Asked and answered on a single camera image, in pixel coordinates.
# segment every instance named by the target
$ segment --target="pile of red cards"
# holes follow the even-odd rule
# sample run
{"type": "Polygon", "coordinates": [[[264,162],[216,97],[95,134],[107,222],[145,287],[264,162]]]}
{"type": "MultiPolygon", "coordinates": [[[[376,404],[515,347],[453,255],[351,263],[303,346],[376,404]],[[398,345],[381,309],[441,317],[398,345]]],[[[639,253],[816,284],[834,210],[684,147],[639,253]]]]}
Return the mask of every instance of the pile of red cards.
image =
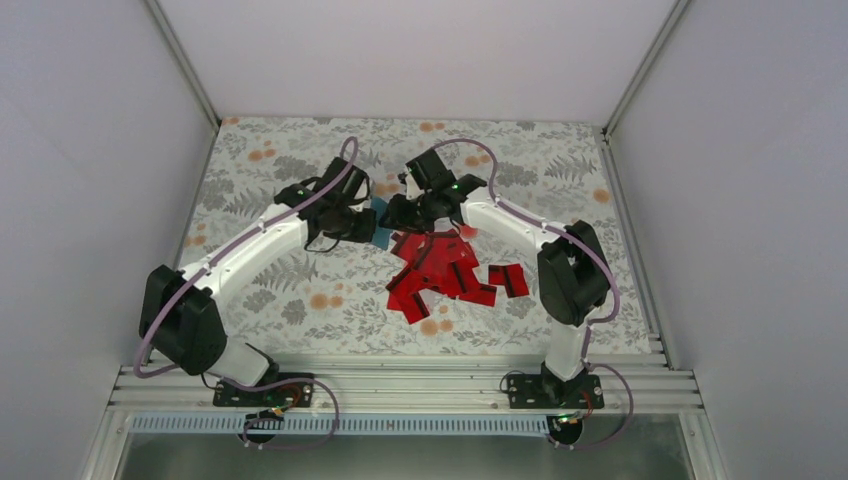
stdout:
{"type": "Polygon", "coordinates": [[[410,324],[430,316],[422,290],[489,307],[495,305],[497,289],[493,285],[504,285],[510,297],[529,294],[521,265],[492,265],[489,283],[493,285],[480,283],[474,274],[480,263],[471,244],[458,232],[395,233],[392,239],[396,243],[391,252],[406,261],[406,266],[386,285],[388,308],[403,312],[410,324]]]}

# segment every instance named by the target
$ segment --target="floral patterned surface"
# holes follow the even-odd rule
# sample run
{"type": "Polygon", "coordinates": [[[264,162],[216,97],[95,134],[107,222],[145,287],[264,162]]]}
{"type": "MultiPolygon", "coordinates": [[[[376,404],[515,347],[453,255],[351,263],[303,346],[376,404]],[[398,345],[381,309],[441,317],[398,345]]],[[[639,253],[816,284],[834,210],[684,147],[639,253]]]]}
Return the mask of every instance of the floral patterned surface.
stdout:
{"type": "MultiPolygon", "coordinates": [[[[323,172],[349,135],[357,165],[388,200],[402,191],[396,174],[437,141],[468,137],[499,156],[498,192],[550,219],[592,224],[622,291],[621,314],[593,335],[593,353],[647,353],[647,327],[589,125],[336,118],[227,118],[201,187],[183,263],[211,252],[250,224],[276,191],[323,172]]],[[[488,179],[491,159],[470,145],[439,151],[457,176],[488,179]]],[[[408,325],[385,308],[386,283],[403,262],[371,245],[341,243],[330,253],[294,251],[236,294],[224,311],[227,332],[269,353],[539,354],[551,318],[538,300],[535,259],[485,233],[470,240],[481,264],[522,262],[529,297],[494,308],[435,296],[432,315],[408,325]]],[[[312,248],[326,247],[319,243],[312,248]]],[[[486,270],[478,273],[485,281],[486,270]]]]}

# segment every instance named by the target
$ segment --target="gray floor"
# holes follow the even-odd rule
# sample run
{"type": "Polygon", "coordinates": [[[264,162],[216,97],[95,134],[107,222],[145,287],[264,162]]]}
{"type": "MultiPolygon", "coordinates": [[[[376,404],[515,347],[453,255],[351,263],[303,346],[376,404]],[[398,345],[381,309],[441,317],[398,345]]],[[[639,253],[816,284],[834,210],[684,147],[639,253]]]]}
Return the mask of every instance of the gray floor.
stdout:
{"type": "MultiPolygon", "coordinates": [[[[609,435],[620,419],[596,417],[581,442],[609,435]]],[[[305,441],[278,438],[275,441],[305,441]]],[[[604,449],[555,451],[541,439],[520,437],[340,436],[309,452],[245,449],[233,435],[135,435],[123,480],[690,479],[676,416],[637,416],[604,449]]]]}

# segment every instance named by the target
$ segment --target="table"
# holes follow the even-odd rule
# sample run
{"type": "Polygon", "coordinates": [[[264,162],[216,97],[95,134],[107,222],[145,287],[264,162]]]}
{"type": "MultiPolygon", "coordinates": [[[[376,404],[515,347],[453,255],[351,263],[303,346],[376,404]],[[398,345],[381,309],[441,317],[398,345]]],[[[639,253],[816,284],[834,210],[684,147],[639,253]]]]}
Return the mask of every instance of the table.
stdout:
{"type": "MultiPolygon", "coordinates": [[[[232,238],[282,187],[322,173],[349,135],[359,138],[357,165],[375,182],[373,193],[386,200],[402,191],[396,175],[404,163],[432,144],[456,137],[487,144],[498,155],[496,183],[504,198],[551,220],[585,220],[598,233],[622,291],[622,309],[615,322],[597,327],[590,352],[650,352],[613,199],[587,124],[226,118],[184,240],[182,263],[232,238]]],[[[478,148],[450,145],[439,153],[457,176],[488,179],[491,159],[478,148]]],[[[342,243],[326,254],[294,251],[269,265],[226,306],[225,328],[270,354],[544,353],[552,319],[538,301],[535,258],[482,231],[470,241],[484,267],[523,263],[531,295],[508,299],[499,289],[494,308],[437,297],[429,318],[408,325],[401,313],[385,308],[385,285],[403,262],[371,245],[342,243]]],[[[485,279],[486,271],[478,277],[485,279]]]]}

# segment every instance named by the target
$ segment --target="white wall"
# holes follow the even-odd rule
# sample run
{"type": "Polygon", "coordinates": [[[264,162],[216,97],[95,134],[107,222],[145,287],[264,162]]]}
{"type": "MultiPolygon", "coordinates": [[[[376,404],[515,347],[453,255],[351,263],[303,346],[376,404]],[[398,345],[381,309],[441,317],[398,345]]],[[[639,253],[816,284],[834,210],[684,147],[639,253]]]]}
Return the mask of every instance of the white wall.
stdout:
{"type": "Polygon", "coordinates": [[[732,478],[848,472],[848,2],[694,2],[614,133],[732,478]]]}
{"type": "Polygon", "coordinates": [[[212,129],[141,1],[0,15],[0,478],[76,478],[212,129]]]}
{"type": "Polygon", "coordinates": [[[160,0],[219,114],[606,123],[674,0],[160,0]]]}

